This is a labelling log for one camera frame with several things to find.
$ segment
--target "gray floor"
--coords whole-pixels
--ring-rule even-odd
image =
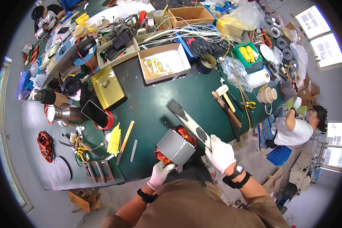
[[[244,148],[238,150],[235,149],[234,153],[237,161],[241,161],[244,164],[245,170],[251,173],[257,181],[263,184],[267,180],[268,175],[274,174],[276,171],[276,166],[274,166],[256,151],[257,144],[258,143],[254,139],[251,139]],[[284,173],[280,189],[286,186],[289,179],[290,169],[294,165],[303,148],[304,147],[292,149],[291,156],[282,166]],[[270,151],[271,149],[268,149],[264,152],[264,154],[267,154]],[[224,175],[219,171],[216,171],[216,174],[217,176],[214,181],[218,183],[217,186],[221,190],[222,200],[226,204],[231,202],[232,205],[238,199],[241,199],[242,202],[244,202],[240,191],[237,189],[232,189],[223,183],[222,178]],[[92,212],[91,215],[85,216],[85,221],[82,220],[79,224],[79,227],[99,227],[102,218],[108,214],[115,214],[119,208],[121,208],[136,195],[136,192],[139,188],[142,188],[144,185],[146,185],[149,179],[150,178],[146,178],[119,186],[117,185],[108,188],[102,188],[99,192],[101,193],[100,199],[104,205],[104,208]]]

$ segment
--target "green plastic crate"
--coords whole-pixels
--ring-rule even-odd
[[[257,51],[255,45],[252,42],[236,44],[234,46],[234,48],[232,49],[233,55],[242,62],[244,67],[249,67],[249,66],[252,66],[253,64],[255,64],[256,62],[262,61],[262,57],[259,54],[259,57],[258,57],[258,59],[255,62],[252,62],[252,63],[247,62],[244,59],[242,53],[238,49],[239,47],[247,47],[247,46],[250,46],[255,52],[257,52],[259,54],[259,52]]]

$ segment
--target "copper coil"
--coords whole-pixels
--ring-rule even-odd
[[[176,127],[173,127],[173,130],[176,131],[179,135],[181,135],[186,141],[188,141],[191,145],[196,147],[196,144],[198,143],[198,139],[192,137],[189,132],[187,132],[186,128],[182,125],[178,125]],[[163,155],[160,150],[156,147],[154,152],[155,157],[164,162],[165,165],[172,164],[173,162],[168,159],[165,155]]]

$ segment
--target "gloved hand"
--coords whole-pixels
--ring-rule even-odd
[[[167,175],[171,170],[175,168],[175,164],[165,165],[162,161],[159,161],[153,166],[152,176],[147,182],[147,185],[156,191],[166,180]]]
[[[51,28],[53,28],[55,26],[56,23],[56,19],[52,19],[48,25],[48,30],[50,30]]]
[[[209,148],[205,147],[205,154],[215,168],[224,173],[231,164],[236,162],[232,145],[222,142],[215,135],[210,136],[210,142],[212,152]]]
[[[296,110],[299,109],[299,107],[302,105],[302,99],[300,97],[297,97],[294,104],[292,105]]]

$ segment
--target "smartphone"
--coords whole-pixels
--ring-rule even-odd
[[[64,34],[65,32],[68,31],[69,28],[70,28],[70,27],[62,27],[57,33],[58,33],[58,34]]]
[[[105,128],[109,121],[109,116],[105,111],[103,111],[100,107],[98,107],[94,102],[88,100],[85,106],[81,110],[82,114],[84,114],[87,118],[89,118],[92,122],[97,125]]]

